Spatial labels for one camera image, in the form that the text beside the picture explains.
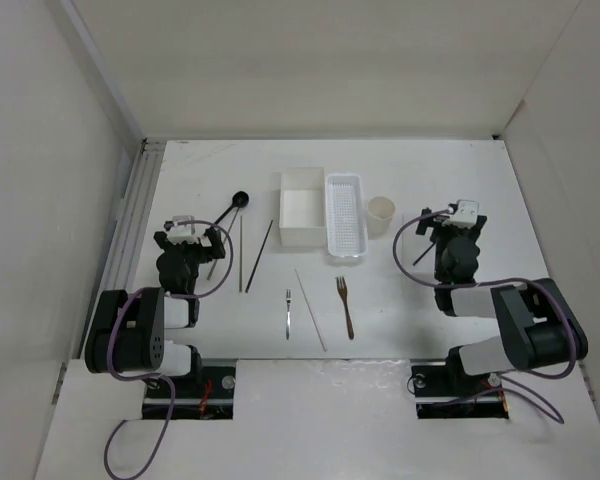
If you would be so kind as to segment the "black chopstick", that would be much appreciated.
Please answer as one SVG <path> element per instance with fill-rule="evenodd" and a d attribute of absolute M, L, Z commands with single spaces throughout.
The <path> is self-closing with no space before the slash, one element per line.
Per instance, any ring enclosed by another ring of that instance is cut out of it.
<path fill-rule="evenodd" d="M 255 275 L 256 275 L 256 272 L 257 272 L 257 269 L 258 269 L 258 266 L 259 266 L 260 260 L 261 260 L 261 258 L 262 258 L 262 255 L 263 255 L 263 253 L 264 253 L 264 249 L 265 249 L 265 247 L 266 247 L 266 244 L 267 244 L 267 241 L 268 241 L 268 237 L 269 237 L 269 235 L 270 235 L 270 232 L 271 232 L 271 230 L 272 230 L 273 224 L 274 224 L 274 220 L 273 220 L 273 219 L 271 219 L 271 220 L 270 220 L 270 222 L 269 222 L 269 224 L 268 224 L 268 227 L 267 227 L 266 233 L 265 233 L 265 235 L 264 235 L 264 238 L 263 238 L 263 240 L 262 240 L 262 242 L 261 242 L 261 245 L 260 245 L 260 248 L 259 248 L 258 254 L 257 254 L 257 256 L 256 256 L 256 260 L 255 260 L 255 262 L 254 262 L 254 265 L 253 265 L 252 271 L 251 271 L 251 273 L 250 273 L 250 275 L 249 275 L 249 279 L 248 279 L 248 282 L 247 282 L 247 286 L 246 286 L 246 288 L 245 288 L 245 293 L 249 293 L 249 291 L 250 291 L 250 289 L 251 289 L 252 283 L 253 283 L 253 281 L 254 281 L 254 277 L 255 277 Z"/>
<path fill-rule="evenodd" d="M 412 266 L 416 266 L 433 248 L 435 248 L 435 243 L 430 243 L 430 245 L 427 246 L 426 249 L 413 261 Z"/>

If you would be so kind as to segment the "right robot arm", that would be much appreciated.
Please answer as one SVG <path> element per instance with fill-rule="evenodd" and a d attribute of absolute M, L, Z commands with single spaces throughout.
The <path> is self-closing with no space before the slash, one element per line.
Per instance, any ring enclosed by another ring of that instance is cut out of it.
<path fill-rule="evenodd" d="M 492 318 L 498 335 L 452 348 L 443 369 L 445 386 L 467 393 L 479 379 L 512 370 L 530 371 L 588 355 L 588 338 L 554 280 L 515 280 L 498 285 L 475 281 L 477 240 L 487 217 L 456 221 L 457 206 L 439 215 L 425 208 L 416 233 L 430 232 L 435 248 L 434 299 L 450 317 Z"/>

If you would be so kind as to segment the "grey metal chopstick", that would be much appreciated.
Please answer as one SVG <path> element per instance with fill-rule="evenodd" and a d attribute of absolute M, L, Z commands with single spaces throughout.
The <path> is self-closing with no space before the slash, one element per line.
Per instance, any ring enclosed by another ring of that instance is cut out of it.
<path fill-rule="evenodd" d="M 213 262 L 213 264 L 212 264 L 212 266 L 211 266 L 211 269 L 210 269 L 210 270 L 209 270 L 209 272 L 208 272 L 208 275 L 207 275 L 207 280 L 211 280 L 211 278 L 212 278 L 212 276 L 213 276 L 213 273 L 214 273 L 214 271 L 215 271 L 215 269 L 216 269 L 217 263 L 218 263 L 218 260 L 215 260 L 215 261 Z"/>

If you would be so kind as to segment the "silver chopstick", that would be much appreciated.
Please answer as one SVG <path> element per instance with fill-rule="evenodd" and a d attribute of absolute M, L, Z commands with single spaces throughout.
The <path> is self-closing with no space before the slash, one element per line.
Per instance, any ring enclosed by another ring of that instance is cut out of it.
<path fill-rule="evenodd" d="M 239 219 L 239 260 L 238 260 L 238 288 L 243 292 L 243 216 Z"/>

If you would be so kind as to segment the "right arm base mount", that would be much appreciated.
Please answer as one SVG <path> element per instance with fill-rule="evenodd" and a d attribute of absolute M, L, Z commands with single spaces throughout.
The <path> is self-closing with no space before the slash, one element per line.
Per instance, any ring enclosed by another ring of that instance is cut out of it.
<path fill-rule="evenodd" d="M 407 389 L 421 420 L 508 419 L 501 383 L 493 374 L 451 373 L 444 361 L 410 365 Z"/>

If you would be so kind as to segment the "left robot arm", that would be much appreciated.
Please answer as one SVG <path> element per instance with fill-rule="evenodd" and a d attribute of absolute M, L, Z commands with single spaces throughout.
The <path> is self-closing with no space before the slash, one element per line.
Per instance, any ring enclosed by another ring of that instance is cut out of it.
<path fill-rule="evenodd" d="M 195 234 L 195 220 L 172 221 L 153 238 L 159 285 L 136 293 L 101 293 L 86 340 L 84 361 L 92 373 L 169 377 L 181 396 L 197 394 L 204 373 L 198 350 L 166 338 L 168 330 L 191 329 L 198 321 L 201 295 L 194 292 L 202 264 L 223 259 L 226 231 L 207 225 Z"/>

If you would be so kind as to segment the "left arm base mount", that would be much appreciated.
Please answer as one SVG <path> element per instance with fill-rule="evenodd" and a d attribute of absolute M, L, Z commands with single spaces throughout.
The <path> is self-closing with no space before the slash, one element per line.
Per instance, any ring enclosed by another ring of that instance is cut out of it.
<path fill-rule="evenodd" d="M 175 386 L 173 420 L 232 420 L 236 387 L 235 362 L 211 362 L 196 377 L 172 379 Z M 147 384 L 141 407 L 143 420 L 164 420 L 170 389 L 163 380 Z"/>

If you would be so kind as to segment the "black spoon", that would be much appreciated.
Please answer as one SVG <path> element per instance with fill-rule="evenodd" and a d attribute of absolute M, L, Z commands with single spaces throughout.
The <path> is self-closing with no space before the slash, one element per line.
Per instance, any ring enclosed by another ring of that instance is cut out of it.
<path fill-rule="evenodd" d="M 229 207 L 216 219 L 215 224 L 219 225 L 224 218 L 234 209 L 242 209 L 249 204 L 250 197 L 245 191 L 236 192 L 232 199 Z"/>

